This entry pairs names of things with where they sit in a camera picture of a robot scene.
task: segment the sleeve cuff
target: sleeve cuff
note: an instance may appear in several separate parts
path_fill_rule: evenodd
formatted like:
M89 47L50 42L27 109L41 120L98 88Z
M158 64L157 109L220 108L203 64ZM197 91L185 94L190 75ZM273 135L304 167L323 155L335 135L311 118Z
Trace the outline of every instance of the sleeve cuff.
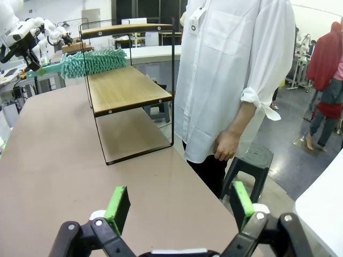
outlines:
M246 89L243 90L241 101L253 103L256 106L257 110L263 110L263 112L266 114L268 119L271 119L271 120L281 119L281 116L276 111L270 108L270 103L265 103L265 102L260 101L256 91L253 90L251 87L247 87Z

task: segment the white button-up shirt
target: white button-up shirt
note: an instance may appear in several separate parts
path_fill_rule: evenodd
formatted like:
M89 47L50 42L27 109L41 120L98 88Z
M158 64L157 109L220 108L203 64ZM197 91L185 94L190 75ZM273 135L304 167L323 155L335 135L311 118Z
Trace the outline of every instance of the white button-up shirt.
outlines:
M196 36L189 20L204 3ZM247 152L265 115L280 119L269 105L291 68L294 41L289 0L188 1L175 99L175 133L187 144L187 160L201 163L213 154L241 101L257 110L236 156Z

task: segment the hand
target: hand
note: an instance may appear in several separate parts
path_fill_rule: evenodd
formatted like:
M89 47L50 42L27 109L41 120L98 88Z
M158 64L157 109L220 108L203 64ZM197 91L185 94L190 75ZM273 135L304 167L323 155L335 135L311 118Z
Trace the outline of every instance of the hand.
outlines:
M223 131L215 140L214 157L219 161L228 161L235 156L241 135L230 130Z

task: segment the shoe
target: shoe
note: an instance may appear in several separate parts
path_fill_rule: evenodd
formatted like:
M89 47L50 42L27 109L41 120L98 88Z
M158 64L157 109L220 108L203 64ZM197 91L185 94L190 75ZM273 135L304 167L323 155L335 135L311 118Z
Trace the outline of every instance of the shoe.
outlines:
M279 110L279 107L275 103L272 103L270 105L270 108L272 108L273 110Z

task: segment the bolt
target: bolt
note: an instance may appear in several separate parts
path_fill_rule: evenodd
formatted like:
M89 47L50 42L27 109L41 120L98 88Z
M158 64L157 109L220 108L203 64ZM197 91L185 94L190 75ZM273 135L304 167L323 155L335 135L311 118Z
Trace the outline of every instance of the bolt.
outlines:
M288 222L288 221L291 221L292 220L292 216L290 215L286 215L285 216L285 221Z
M256 215L256 217L257 217L258 220L262 220L264 218L264 215L263 215L263 213L258 213Z

